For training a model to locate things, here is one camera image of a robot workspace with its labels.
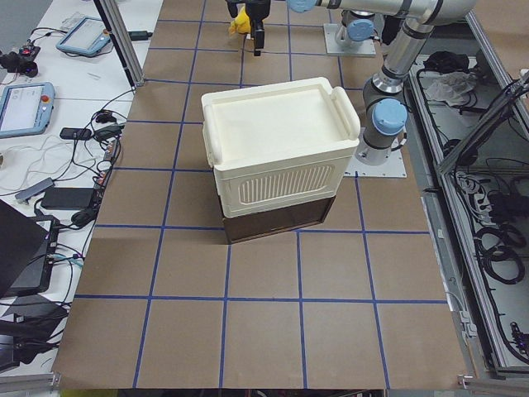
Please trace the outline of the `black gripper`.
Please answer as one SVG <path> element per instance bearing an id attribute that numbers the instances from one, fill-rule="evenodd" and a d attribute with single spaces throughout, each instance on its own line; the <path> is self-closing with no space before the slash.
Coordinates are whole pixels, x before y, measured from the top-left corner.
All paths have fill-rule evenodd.
<path id="1" fill-rule="evenodd" d="M 264 32 L 264 19 L 269 16 L 270 4 L 270 1 L 226 0 L 226 6 L 232 20 L 237 16 L 239 10 L 245 6 L 245 11 L 250 17 L 250 36 L 254 37 L 253 55 L 255 57 L 261 56 L 261 51 L 264 49 L 264 37 L 258 36 L 258 34 Z"/>

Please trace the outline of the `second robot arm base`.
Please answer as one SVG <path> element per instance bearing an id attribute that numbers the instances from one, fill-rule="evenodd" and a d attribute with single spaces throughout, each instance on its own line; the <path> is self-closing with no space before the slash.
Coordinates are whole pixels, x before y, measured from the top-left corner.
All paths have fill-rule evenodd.
<path id="1" fill-rule="evenodd" d="M 338 23 L 323 25 L 326 53 L 334 56 L 371 58 L 374 47 L 374 13 L 343 10 Z"/>

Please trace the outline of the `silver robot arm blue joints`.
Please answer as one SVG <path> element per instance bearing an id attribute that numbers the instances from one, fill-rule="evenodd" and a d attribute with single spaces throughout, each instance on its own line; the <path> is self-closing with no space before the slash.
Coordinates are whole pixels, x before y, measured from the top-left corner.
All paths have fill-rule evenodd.
<path id="1" fill-rule="evenodd" d="M 361 134 L 355 157 L 366 165 L 382 165 L 391 145 L 407 121 L 407 109 L 396 99 L 403 81 L 435 26 L 465 17 L 475 1 L 288 1 L 288 7 L 302 13 L 314 7 L 360 10 L 401 17 L 404 22 L 389 47 L 381 70 L 368 80 L 363 96 L 367 125 Z"/>

